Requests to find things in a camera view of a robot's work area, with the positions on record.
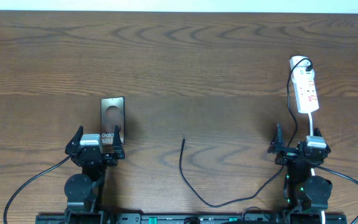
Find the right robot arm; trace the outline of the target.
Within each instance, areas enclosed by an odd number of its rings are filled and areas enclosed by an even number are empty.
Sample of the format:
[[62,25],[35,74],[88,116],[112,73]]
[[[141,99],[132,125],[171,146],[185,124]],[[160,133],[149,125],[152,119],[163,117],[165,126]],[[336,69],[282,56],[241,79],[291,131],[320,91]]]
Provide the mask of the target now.
[[276,155],[275,163],[287,167],[283,194],[288,208],[279,215],[283,223],[325,223],[324,211],[333,188],[332,182],[318,176],[313,169],[321,165],[331,149],[319,129],[300,141],[297,147],[284,144],[282,127],[278,124],[268,153]]

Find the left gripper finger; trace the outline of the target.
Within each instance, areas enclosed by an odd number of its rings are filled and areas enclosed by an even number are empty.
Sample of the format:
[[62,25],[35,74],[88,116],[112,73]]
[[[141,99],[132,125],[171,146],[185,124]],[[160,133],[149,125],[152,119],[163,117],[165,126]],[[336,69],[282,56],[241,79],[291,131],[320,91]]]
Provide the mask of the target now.
[[83,136],[83,127],[80,126],[72,137],[72,139],[68,142],[65,147],[65,154],[67,155],[75,155],[80,150],[80,140]]
[[115,125],[112,148],[118,159],[125,159],[125,152],[119,133],[120,127],[118,125]]

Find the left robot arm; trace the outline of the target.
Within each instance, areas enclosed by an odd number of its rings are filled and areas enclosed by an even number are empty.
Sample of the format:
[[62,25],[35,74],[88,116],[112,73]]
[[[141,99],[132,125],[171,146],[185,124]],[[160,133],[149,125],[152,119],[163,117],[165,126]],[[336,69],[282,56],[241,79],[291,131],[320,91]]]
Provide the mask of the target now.
[[119,126],[115,126],[111,153],[103,153],[99,134],[84,134],[80,126],[66,145],[65,153],[82,168],[65,183],[65,223],[114,223],[114,215],[101,207],[106,169],[125,158]]

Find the Galaxy S25 Ultra smartphone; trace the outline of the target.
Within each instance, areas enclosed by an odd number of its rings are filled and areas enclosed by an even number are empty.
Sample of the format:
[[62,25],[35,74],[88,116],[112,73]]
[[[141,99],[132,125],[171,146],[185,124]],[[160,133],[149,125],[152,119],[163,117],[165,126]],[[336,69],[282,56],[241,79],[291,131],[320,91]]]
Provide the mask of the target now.
[[101,100],[101,139],[107,146],[113,143],[115,127],[119,128],[119,136],[124,144],[125,135],[125,98],[103,98]]

